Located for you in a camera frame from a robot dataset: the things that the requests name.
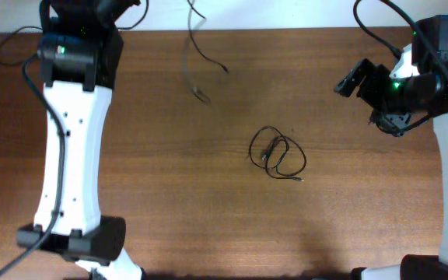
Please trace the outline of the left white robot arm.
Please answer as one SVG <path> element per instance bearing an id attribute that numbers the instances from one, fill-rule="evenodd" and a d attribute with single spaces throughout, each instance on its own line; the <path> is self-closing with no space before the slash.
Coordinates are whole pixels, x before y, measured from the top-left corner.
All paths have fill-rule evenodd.
<path id="1" fill-rule="evenodd" d="M 60 255 L 91 279 L 143 279 L 124 246 L 126 222 L 103 215 L 98 176 L 103 125 L 124 41 L 116 20 L 127 0 L 43 1 L 43 36 L 31 61 L 47 111 L 44 182 L 33 221 L 16 242 L 26 252 Z"/>

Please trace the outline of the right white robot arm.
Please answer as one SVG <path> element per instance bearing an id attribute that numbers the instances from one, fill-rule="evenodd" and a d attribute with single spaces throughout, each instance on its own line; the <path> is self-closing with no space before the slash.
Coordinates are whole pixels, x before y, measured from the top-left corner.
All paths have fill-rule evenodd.
<path id="1" fill-rule="evenodd" d="M 443 179 L 439 253 L 408 254 L 388 267 L 355 268 L 352 279 L 448 279 L 448 15 L 421 19 L 412 29 L 412 42 L 393 70 L 364 58 L 334 91 L 344 97 L 356 93 L 373 109 L 370 122 L 395 137 L 433 122 Z"/>

